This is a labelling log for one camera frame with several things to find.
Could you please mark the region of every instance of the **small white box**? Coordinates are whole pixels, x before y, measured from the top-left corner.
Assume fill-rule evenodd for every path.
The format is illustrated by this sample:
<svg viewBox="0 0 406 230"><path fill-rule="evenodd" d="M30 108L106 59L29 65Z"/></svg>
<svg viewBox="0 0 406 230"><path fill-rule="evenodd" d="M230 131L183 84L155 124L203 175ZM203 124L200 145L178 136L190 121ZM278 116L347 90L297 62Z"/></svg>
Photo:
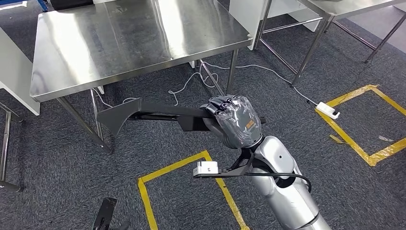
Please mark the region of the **small white box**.
<svg viewBox="0 0 406 230"><path fill-rule="evenodd" d="M216 161L199 161L197 168L193 170L193 176L199 174L218 174L218 166Z"/></svg>

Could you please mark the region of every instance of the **plastic wrap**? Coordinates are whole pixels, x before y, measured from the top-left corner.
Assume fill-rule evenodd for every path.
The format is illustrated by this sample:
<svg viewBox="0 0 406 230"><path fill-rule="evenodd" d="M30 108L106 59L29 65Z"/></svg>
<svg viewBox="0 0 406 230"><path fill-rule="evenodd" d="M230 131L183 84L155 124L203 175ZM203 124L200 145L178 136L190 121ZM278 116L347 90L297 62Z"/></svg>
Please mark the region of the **plastic wrap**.
<svg viewBox="0 0 406 230"><path fill-rule="evenodd" d="M238 148L246 148L261 138L261 121L246 97L233 98L217 113L216 119Z"/></svg>

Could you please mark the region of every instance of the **table top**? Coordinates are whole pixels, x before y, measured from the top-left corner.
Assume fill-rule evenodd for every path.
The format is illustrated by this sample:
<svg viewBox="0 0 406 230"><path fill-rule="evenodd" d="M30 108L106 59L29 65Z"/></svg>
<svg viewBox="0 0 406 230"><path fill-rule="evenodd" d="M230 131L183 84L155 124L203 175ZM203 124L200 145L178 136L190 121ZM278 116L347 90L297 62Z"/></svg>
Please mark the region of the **table top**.
<svg viewBox="0 0 406 230"><path fill-rule="evenodd" d="M406 0L299 0L326 20L338 20L374 11Z"/></svg>
<svg viewBox="0 0 406 230"><path fill-rule="evenodd" d="M249 46L216 0L117 0L38 16L39 102Z"/></svg>

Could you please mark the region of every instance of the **floor marking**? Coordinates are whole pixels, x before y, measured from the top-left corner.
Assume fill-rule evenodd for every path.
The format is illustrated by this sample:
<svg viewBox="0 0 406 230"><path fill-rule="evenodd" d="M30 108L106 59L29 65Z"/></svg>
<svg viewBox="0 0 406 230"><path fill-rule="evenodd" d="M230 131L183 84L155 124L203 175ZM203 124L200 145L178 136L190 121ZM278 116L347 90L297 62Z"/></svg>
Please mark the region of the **floor marking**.
<svg viewBox="0 0 406 230"><path fill-rule="evenodd" d="M372 90L375 92L377 95L379 95L382 99L384 99L386 102L388 102L391 106L393 106L395 109L397 109L399 112L401 112L403 115L406 115L406 110L402 108L398 103L396 103L394 100L386 96L383 92L381 92L379 89L377 89L378 85L366 85L362 88L359 88L357 90L354 90L352 92L349 92L343 96L340 96L327 104L331 107L335 107L343 102L346 102L356 96L359 96L369 90ZM386 159L389 156L392 156L393 154L399 152L400 150L406 148L406 138L396 142L395 144L388 146L384 148L383 150L380 150L371 156L368 155L351 137L348 136L347 133L344 132L340 126L337 125L330 117L327 115L323 114L322 112L316 110L316 112L329 124L340 136L341 138L344 139L345 142L347 142L357 153L359 156L361 156L364 161L366 161L370 166L375 166L379 161Z"/></svg>
<svg viewBox="0 0 406 230"><path fill-rule="evenodd" d="M165 168L152 172L152 173L145 175L138 179L138 188L140 190L141 198L144 203L145 213L147 215L149 227L151 228L151 230L158 230L158 225L155 220L154 213L152 211L152 206L151 206L151 202L148 197L148 192L147 192L147 188L145 187L145 183L154 178L162 176L166 173L169 173L170 171L173 171L177 168L180 168L182 166L185 166L186 164L189 164L193 161L197 161L202 158L204 158L206 161L212 161L212 158L210 157L209 152L207 152L205 150L203 152L200 152L196 155L193 155L191 157L178 161L174 164L171 164ZM238 210L238 207L237 207L236 203L234 202L234 199L232 198L229 190L227 189L226 184L224 183L223 179L216 178L216 182L219 185L221 191L223 192L224 197L226 198L226 201L227 201L228 205L230 206L231 211L234 214L234 217L236 218L238 224L240 225L241 230L249 230L249 227L245 224L245 221L242 218L242 215L241 215L240 211Z"/></svg>

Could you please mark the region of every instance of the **white device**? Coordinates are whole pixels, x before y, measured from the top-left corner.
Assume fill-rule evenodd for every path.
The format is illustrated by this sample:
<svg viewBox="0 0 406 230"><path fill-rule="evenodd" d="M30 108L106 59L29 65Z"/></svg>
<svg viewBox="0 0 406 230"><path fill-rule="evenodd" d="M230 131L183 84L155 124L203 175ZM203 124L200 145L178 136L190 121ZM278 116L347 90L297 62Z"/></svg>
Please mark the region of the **white device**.
<svg viewBox="0 0 406 230"><path fill-rule="evenodd" d="M199 174L218 174L218 166L216 161L199 161L197 168L193 169L193 176Z"/></svg>
<svg viewBox="0 0 406 230"><path fill-rule="evenodd" d="M319 110L320 112L326 114L327 116L331 117L332 119L337 119L338 115L340 115L340 112L336 112L336 110L327 104L320 102L317 106L316 109Z"/></svg>

